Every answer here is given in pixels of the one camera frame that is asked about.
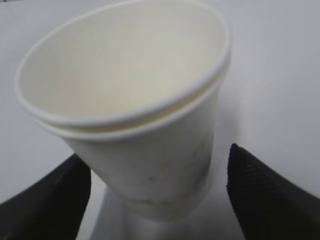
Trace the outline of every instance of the stacked paper cup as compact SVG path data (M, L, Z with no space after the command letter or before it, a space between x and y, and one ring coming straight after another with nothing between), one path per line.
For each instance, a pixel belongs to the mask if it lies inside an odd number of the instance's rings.
M224 18L199 3L106 6L29 51L16 75L17 96L131 210L173 220L209 188L230 38Z

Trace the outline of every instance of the white background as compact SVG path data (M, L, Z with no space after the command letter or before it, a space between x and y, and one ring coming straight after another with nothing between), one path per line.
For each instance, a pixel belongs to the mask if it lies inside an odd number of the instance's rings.
M0 203L41 179L72 154L61 140L43 131L19 107L13 76L21 57L56 26L112 2L118 1L0 3ZM233 28L232 65L221 90L216 124L214 154L216 161L221 161L221 168L212 190L215 200L210 221L215 227L211 233L219 240L240 240L241 231L225 193L226 163L232 142L320 197L320 1L202 2L223 12ZM105 185L95 175L92 181L79 240L89 239L104 196ZM93 239L105 235L104 222L110 221L103 217L106 204L103 206ZM195 221L186 222L179 225L186 226L181 228L183 231L190 226L196 228ZM142 225L135 221L131 226L131 230L135 229L133 235L140 239L161 239L161 230L176 233L179 228L150 223L153 230L148 235L139 228Z

